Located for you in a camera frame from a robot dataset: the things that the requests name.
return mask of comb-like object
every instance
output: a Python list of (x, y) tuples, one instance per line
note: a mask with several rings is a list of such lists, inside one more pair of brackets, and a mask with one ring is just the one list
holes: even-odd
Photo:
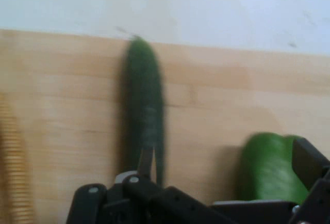
[(23, 139), (5, 96), (0, 93), (0, 223), (35, 223)]

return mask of green pepper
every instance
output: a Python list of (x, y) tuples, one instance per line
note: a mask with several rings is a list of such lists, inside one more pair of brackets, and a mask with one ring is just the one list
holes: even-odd
[(239, 200), (285, 200), (301, 204), (308, 191), (292, 169), (298, 136), (259, 133), (244, 146), (237, 180)]

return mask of cucumber skin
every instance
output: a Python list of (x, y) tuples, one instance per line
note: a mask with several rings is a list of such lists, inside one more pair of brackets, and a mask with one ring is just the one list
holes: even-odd
[(125, 62), (129, 170), (136, 170), (141, 149), (154, 146), (157, 183), (164, 174), (164, 110), (161, 75), (152, 48), (140, 37), (131, 41)]
[(308, 191), (292, 169), (292, 145), (298, 136), (260, 133), (242, 151), (239, 200), (281, 199), (301, 204)]

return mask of wood grain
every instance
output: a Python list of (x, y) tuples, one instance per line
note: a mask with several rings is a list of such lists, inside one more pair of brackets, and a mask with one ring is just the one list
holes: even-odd
[[(28, 149), (39, 223), (65, 223), (76, 188), (119, 172), (127, 42), (0, 31), (0, 91)], [(330, 57), (153, 43), (165, 85), (167, 184), (202, 202), (233, 197), (255, 132), (298, 134), (330, 155)]]

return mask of bolt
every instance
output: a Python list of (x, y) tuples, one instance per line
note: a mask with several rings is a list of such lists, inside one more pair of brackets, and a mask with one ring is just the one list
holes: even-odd
[(138, 177), (131, 177), (130, 179), (129, 179), (129, 182), (130, 183), (137, 183), (139, 181), (139, 178)]
[(92, 187), (88, 190), (88, 193), (96, 193), (98, 192), (98, 188), (97, 187)]

